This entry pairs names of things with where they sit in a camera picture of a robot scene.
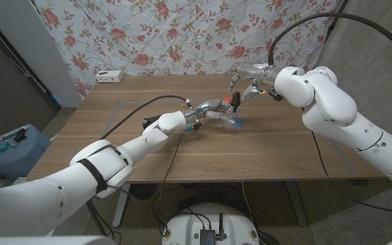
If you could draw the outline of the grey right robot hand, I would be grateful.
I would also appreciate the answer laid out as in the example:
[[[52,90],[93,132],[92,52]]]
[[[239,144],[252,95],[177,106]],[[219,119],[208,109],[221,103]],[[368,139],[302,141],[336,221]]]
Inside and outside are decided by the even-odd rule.
[[[234,75],[229,83],[228,89],[232,91],[236,82],[239,80],[249,80],[250,85],[241,95],[241,103],[248,101],[255,95],[266,93],[272,96],[274,100],[281,101],[283,96],[279,95],[274,88],[275,79],[281,70],[280,67],[268,65],[267,63],[235,67],[233,68]]]

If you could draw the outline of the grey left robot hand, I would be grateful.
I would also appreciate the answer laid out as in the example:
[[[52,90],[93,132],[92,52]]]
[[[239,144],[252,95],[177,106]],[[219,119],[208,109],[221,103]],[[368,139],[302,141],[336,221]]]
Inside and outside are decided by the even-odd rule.
[[[210,99],[195,107],[190,99],[186,99],[185,103],[188,110],[183,114],[188,126],[198,124],[202,118],[222,120],[228,126],[235,124],[235,108],[230,102]]]

